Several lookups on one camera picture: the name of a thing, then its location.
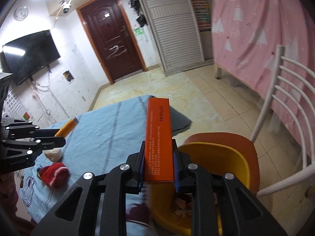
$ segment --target metal bolt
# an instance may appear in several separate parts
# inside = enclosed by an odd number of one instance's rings
[[[119,168],[120,168],[121,170],[128,170],[128,169],[130,168],[130,166],[125,163],[125,164],[120,165]]]
[[[86,172],[84,173],[83,175],[83,178],[86,179],[86,180],[89,180],[93,177],[93,174],[91,172]]]
[[[190,170],[196,170],[198,168],[198,165],[196,163],[189,163],[188,168]]]
[[[224,177],[227,179],[227,180],[232,180],[234,179],[234,175],[232,173],[225,173]]]

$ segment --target wooden door frame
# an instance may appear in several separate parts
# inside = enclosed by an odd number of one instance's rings
[[[90,44],[91,44],[91,46],[92,46],[92,48],[93,48],[93,50],[94,50],[94,52],[95,52],[95,54],[96,54],[98,60],[100,61],[100,64],[101,64],[101,66],[102,66],[102,68],[103,68],[103,70],[104,70],[104,72],[105,72],[105,74],[106,74],[106,76],[107,76],[107,78],[108,78],[110,84],[113,85],[113,84],[114,84],[114,79],[113,79],[113,77],[111,76],[111,74],[110,74],[110,72],[109,72],[109,69],[108,69],[108,67],[106,66],[106,63],[105,63],[105,61],[103,60],[101,54],[99,53],[99,51],[98,51],[98,49],[97,49],[97,46],[96,46],[96,43],[94,42],[94,40],[93,40],[93,38],[92,38],[92,35],[91,35],[90,30],[89,30],[88,24],[87,24],[86,21],[84,20],[83,14],[81,13],[81,9],[82,9],[82,8],[84,8],[85,6],[89,5],[90,3],[94,2],[94,1],[96,1],[96,0],[89,0],[88,2],[86,2],[86,3],[84,3],[83,5],[79,6],[79,7],[77,8],[77,13],[78,13],[78,15],[79,15],[79,18],[80,18],[81,24],[82,24],[82,26],[83,26],[83,28],[84,28],[84,31],[85,31],[86,35],[88,36],[88,39],[89,39],[89,41],[90,41]],[[136,38],[135,38],[135,36],[134,36],[134,34],[133,34],[133,31],[132,31],[132,29],[131,29],[130,22],[129,22],[129,19],[128,19],[128,17],[127,17],[126,12],[125,12],[125,9],[124,9],[123,6],[122,6],[122,1],[121,1],[121,0],[117,0],[117,3],[118,3],[118,6],[119,6],[120,11],[121,11],[121,13],[122,13],[122,17],[123,17],[123,19],[125,20],[126,27],[127,27],[128,31],[129,31],[129,33],[130,33],[130,36],[131,36],[132,42],[133,42],[133,44],[134,44],[134,47],[135,47],[135,49],[136,49],[136,51],[137,51],[138,57],[139,57],[140,62],[141,62],[141,66],[142,66],[143,70],[146,72],[148,69],[147,69],[147,67],[145,66],[145,63],[144,63],[144,60],[143,60],[141,51],[140,51],[140,49],[139,49],[137,40],[136,40]]]

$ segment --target black flat screen tv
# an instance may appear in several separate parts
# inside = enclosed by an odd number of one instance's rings
[[[44,66],[60,58],[50,31],[29,34],[3,45],[8,73],[19,86]]]

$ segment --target yellow trash bin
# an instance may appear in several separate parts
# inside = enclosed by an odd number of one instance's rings
[[[204,167],[212,174],[233,173],[248,189],[250,173],[246,159],[237,150],[214,143],[193,142],[178,148],[189,154],[192,162]],[[150,186],[150,209],[153,219],[162,228],[182,236],[191,235],[191,216],[177,216],[174,203],[174,185]],[[222,235],[221,223],[218,223]]]

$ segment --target red box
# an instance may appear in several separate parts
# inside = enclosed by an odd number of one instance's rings
[[[167,98],[148,100],[144,157],[144,181],[147,184],[174,181],[170,103]]]

